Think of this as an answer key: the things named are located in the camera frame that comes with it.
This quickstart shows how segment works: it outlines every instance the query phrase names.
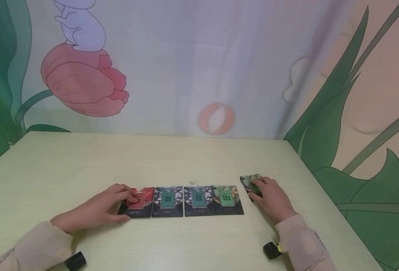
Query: pink sleeve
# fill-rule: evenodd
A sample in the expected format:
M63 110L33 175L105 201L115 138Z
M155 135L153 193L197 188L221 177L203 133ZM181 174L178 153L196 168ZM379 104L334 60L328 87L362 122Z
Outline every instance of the pink sleeve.
M336 271L317 232L308 228L301 215L276 225L282 252L287 252L294 271Z
M71 256L73 237L51 225L39 223L0 256L0 271L44 271Z

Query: white rabbit illustration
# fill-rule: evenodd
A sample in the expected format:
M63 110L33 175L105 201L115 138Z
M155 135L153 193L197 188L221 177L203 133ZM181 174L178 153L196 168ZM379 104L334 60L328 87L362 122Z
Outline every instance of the white rabbit illustration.
M67 44L82 52L97 52L106 43L106 34L100 22L88 11L96 0L54 0L62 12L55 20L62 24Z

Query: flower illustration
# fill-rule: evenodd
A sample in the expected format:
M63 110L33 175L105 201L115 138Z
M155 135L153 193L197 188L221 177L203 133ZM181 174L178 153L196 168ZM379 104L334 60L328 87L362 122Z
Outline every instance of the flower illustration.
M72 45L56 46L41 66L44 83L66 106L92 117L118 114L128 101L126 77L111 68L106 51L79 52Z

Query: card illustration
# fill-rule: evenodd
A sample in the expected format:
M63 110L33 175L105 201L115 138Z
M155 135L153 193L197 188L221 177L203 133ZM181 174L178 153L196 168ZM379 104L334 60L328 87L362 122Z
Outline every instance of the card illustration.
M126 200L121 202L118 214L125 214L132 218L143 218L151 217L151 211L153 210L153 198L154 198L154 188L132 188L136 191L137 203L130 203Z
M156 187L152 217L183 216L183 187Z
M217 215L244 215L236 186L212 186L212 196Z
M212 186L185 186L184 212L185 216L213 216L214 201Z
M243 187L245 188L247 193L249 193L249 192L255 193L255 194L259 195L260 197L262 197L263 194L261 193L258 186L254 185L254 183L251 183L251 180L256 180L258 178L261 178L260 174L241 176L240 181L243 183Z

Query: tarot card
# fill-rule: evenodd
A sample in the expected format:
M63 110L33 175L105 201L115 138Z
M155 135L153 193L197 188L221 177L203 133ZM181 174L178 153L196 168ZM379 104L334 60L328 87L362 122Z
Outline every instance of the tarot card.
M258 178L261 178L260 174L241 176L240 181L243 183L243 186L244 186L246 192L248 192L248 193L252 192L252 193L255 193L255 194L259 195L260 197L262 197L263 194L261 193L258 186L254 185L254 183L251 182L251 180L256 180Z
M152 217L183 216L183 186L156 187Z
M151 217L151 211L153 210L153 197L154 188L132 188L137 192L136 199L137 203L130 203L123 200L119 207L118 214L125 214L132 218L140 217Z
M244 215L236 186L212 186L214 210L217 215Z
M184 187L185 216L213 216L214 201L211 186Z

